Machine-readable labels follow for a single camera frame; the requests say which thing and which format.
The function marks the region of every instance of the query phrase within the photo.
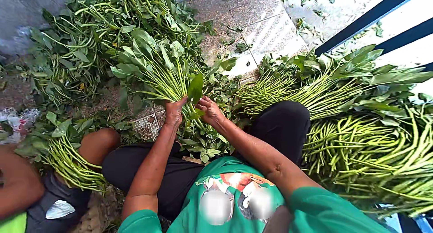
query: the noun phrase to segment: forearm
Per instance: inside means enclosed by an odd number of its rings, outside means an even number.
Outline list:
[[[286,198],[300,187],[320,187],[274,147],[247,134],[230,120],[217,122],[215,129],[268,180],[275,183]]]
[[[176,130],[177,128],[172,125],[163,125],[153,147],[138,168],[128,196],[156,194],[158,192],[168,156],[175,141]]]
[[[163,125],[153,147],[138,168],[123,205],[122,219],[143,209],[158,212],[156,196],[176,137],[177,127]]]
[[[24,211],[44,194],[37,171],[7,146],[0,147],[0,170],[4,180],[0,189],[0,220]]]

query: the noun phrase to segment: hand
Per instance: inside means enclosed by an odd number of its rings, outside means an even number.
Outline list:
[[[182,123],[182,106],[188,101],[188,96],[174,103],[165,103],[164,125],[172,125],[175,129]]]
[[[204,115],[202,116],[203,120],[214,128],[226,119],[224,114],[221,113],[218,105],[206,96],[203,96],[195,107],[204,112]]]

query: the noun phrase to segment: person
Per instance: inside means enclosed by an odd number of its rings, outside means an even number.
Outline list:
[[[119,145],[120,135],[106,128],[84,136],[78,151],[101,165]],[[53,171],[41,178],[14,148],[0,145],[0,233],[63,233],[77,225],[88,210],[91,191],[69,188]],[[54,214],[56,208],[63,211]]]
[[[273,104],[246,133],[203,96],[196,105],[202,120],[239,154],[204,166],[174,156],[186,102],[166,104],[154,143],[121,147],[104,159],[105,178],[127,192],[119,233],[161,232],[158,214],[172,221],[169,233],[389,232],[300,170],[310,127],[301,104]]]

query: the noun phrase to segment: finger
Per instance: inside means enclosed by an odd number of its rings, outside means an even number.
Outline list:
[[[201,98],[201,99],[198,101],[198,103],[201,104],[201,105],[203,105],[203,106],[206,106],[206,107],[209,107],[209,106],[211,105],[211,103],[210,103],[209,101],[206,101],[206,100],[204,100],[203,98]]]
[[[210,100],[210,98],[208,98],[207,96],[204,96],[204,95],[203,95],[202,99],[206,100],[207,102],[212,102],[212,100]]]
[[[199,103],[196,104],[195,107],[198,108],[198,109],[201,109],[202,111],[204,111],[205,108],[206,108],[205,106],[203,106],[203,105],[201,105],[201,104],[199,104]]]
[[[182,107],[185,103],[188,101],[188,96],[185,95],[180,101],[178,101],[178,104],[180,107]]]

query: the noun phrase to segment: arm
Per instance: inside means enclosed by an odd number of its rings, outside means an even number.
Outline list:
[[[150,209],[158,213],[156,193],[161,186],[165,166],[170,155],[176,131],[182,122],[182,106],[187,97],[176,103],[167,103],[165,107],[165,123],[159,131],[153,147],[138,168],[123,204],[122,220],[134,212]]]
[[[213,126],[248,162],[272,181],[286,200],[300,187],[321,187],[274,147],[233,124],[208,97],[203,96],[196,107],[205,112],[203,120]]]
[[[39,174],[11,147],[0,146],[0,170],[4,185],[0,188],[0,221],[26,210],[44,194]]]

